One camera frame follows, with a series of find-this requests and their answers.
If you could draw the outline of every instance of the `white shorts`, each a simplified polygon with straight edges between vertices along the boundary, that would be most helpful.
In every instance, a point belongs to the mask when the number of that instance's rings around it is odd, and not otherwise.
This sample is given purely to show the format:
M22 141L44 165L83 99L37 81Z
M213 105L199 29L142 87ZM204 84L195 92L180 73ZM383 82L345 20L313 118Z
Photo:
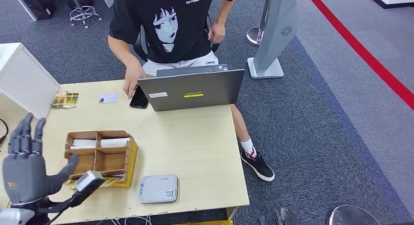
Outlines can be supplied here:
M218 65L219 60L214 55L213 51L210 51L209 54L192 59L189 61L180 61L177 63L156 63L151 60L148 60L144 65L143 69L147 75L157 76L157 70L173 69L173 68L183 68L183 67L195 67L195 66L204 66L204 65Z

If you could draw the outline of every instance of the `gray robotic hand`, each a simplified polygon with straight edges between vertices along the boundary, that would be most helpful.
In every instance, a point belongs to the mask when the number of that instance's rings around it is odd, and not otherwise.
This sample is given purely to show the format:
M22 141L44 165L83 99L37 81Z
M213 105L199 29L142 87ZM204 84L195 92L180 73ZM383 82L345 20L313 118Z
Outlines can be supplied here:
M78 165L78 156L72 155L58 174L46 175L41 142L46 120L39 120L32 139L32 119L33 115L28 114L12 133L3 162L4 187L12 205L32 203L57 193Z

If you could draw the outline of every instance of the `black sneaker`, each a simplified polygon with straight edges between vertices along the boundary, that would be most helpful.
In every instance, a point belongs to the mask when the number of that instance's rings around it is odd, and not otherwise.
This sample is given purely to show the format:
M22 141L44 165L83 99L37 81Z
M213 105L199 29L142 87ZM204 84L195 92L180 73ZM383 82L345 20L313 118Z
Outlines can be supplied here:
M273 170L266 164L265 160L263 160L262 154L258 151L256 151L255 159L247 157L244 151L242 151L240 156L242 157L242 160L254 170L254 173L256 173L260 179L268 182L274 180Z

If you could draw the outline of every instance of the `white sock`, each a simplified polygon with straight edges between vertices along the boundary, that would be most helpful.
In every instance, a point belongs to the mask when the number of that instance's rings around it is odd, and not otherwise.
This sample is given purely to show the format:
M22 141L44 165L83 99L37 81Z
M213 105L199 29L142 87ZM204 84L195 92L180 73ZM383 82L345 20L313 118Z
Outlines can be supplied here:
M256 157L256 149L254 149L253 147L253 142L251 141L251 139L249 139L248 141L245 142L240 142L240 144L242 145L246 156L248 156L249 158L254 159Z

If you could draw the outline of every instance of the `gray laptop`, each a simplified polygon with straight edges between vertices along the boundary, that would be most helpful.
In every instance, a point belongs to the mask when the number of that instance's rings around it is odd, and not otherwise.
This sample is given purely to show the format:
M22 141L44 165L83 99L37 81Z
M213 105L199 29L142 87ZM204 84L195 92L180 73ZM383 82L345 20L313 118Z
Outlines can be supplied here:
M157 77L138 80L155 111L234 104L244 69L226 64L158 70Z

